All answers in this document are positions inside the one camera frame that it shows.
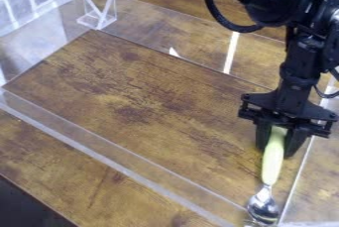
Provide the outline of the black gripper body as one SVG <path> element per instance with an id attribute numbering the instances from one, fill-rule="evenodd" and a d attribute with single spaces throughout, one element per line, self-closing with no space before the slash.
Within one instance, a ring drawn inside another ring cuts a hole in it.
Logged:
<path id="1" fill-rule="evenodd" d="M 278 102 L 278 92 L 252 93 L 242 95 L 239 116 L 253 120 L 261 119 L 286 129 L 296 129 L 298 125 L 309 129 L 309 135 L 328 138 L 338 115 L 316 105 L 309 100 L 297 101 L 288 97 Z"/>

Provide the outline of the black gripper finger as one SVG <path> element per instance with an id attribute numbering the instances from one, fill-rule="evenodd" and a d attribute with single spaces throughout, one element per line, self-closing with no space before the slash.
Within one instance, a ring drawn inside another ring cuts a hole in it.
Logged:
<path id="1" fill-rule="evenodd" d="M 297 127 L 288 130 L 285 138 L 285 156 L 288 158 L 294 156 L 310 136 L 310 129 L 306 127 Z"/>
<path id="2" fill-rule="evenodd" d="M 260 120 L 256 125 L 256 146 L 264 151 L 269 142 L 272 132 L 272 123 L 265 120 Z"/>

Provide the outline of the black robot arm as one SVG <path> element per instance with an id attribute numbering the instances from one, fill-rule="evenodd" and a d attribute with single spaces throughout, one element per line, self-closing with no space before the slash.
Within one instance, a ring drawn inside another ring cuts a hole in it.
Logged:
<path id="1" fill-rule="evenodd" d="M 312 136 L 329 137 L 337 113 L 314 104 L 310 94 L 336 98 L 318 87 L 321 75 L 339 81 L 339 0 L 205 0 L 227 29 L 253 33 L 265 27 L 286 28 L 286 60 L 277 90 L 242 96 L 239 116 L 254 121 L 256 146 L 265 149 L 274 127 L 285 128 L 285 155 L 294 156 Z"/>

